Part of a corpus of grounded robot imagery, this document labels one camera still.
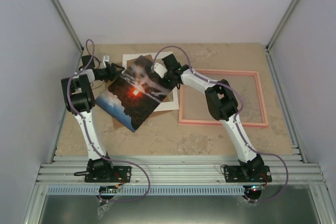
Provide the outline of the pink picture frame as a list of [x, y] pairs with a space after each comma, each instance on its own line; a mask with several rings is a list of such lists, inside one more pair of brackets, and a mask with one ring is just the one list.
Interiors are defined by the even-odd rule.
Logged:
[[[268, 127], [268, 116], [259, 72], [250, 70], [197, 69], [197, 72], [215, 80], [226, 79], [244, 101], [240, 120], [243, 126]], [[180, 88], [178, 122], [194, 125], [221, 125], [208, 111], [205, 95], [189, 86]]]

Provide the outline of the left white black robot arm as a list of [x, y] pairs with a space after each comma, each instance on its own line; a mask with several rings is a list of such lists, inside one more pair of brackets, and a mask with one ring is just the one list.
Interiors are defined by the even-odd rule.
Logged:
[[110, 63], [108, 56], [103, 58], [103, 62], [98, 62], [98, 67], [95, 66], [96, 60], [98, 58], [95, 56], [82, 56], [82, 66], [74, 76], [61, 80], [66, 109], [77, 120], [88, 151], [86, 170], [74, 175], [84, 176], [86, 183], [111, 182], [115, 178], [115, 169], [100, 141], [93, 120], [93, 107], [96, 103], [91, 84], [97, 80], [113, 81], [125, 70], [123, 66]]

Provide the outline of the white mat border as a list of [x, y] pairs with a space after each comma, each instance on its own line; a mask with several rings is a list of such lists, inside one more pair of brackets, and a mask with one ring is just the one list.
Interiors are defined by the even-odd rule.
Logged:
[[[136, 58], [139, 56], [145, 56], [146, 58], [153, 61], [156, 52], [152, 53], [140, 53], [140, 54], [123, 54], [122, 56], [122, 66], [127, 68], [131, 65]], [[154, 110], [155, 112], [163, 112], [163, 111], [172, 111], [179, 109], [179, 96], [177, 92], [177, 88], [174, 88], [171, 93], [164, 99], [163, 102]]]

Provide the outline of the sunset landscape photo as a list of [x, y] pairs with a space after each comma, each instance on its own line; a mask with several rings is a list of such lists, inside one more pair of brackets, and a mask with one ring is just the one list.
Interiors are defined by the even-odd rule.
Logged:
[[97, 106], [132, 132], [172, 92], [173, 86], [151, 71], [152, 64], [140, 55], [96, 98]]

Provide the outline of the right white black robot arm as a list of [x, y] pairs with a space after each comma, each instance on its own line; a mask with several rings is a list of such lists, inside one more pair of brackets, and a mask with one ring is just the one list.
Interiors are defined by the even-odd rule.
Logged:
[[253, 148], [242, 126], [238, 102], [229, 83], [225, 79], [212, 80], [189, 65], [181, 65], [173, 54], [164, 57], [162, 61], [165, 69], [159, 70], [159, 65], [155, 64], [154, 71], [176, 87], [186, 85], [205, 95], [210, 115], [224, 126], [234, 144], [242, 178], [248, 182], [258, 178], [264, 161]]

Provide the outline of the white mat brown backing board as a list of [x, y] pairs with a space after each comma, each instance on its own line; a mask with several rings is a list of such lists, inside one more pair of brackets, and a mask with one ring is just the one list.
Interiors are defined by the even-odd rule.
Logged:
[[122, 77], [113, 82], [113, 93], [121, 100], [122, 113], [114, 116], [114, 127], [135, 132], [158, 107], [158, 78], [150, 72], [152, 61], [139, 56]]

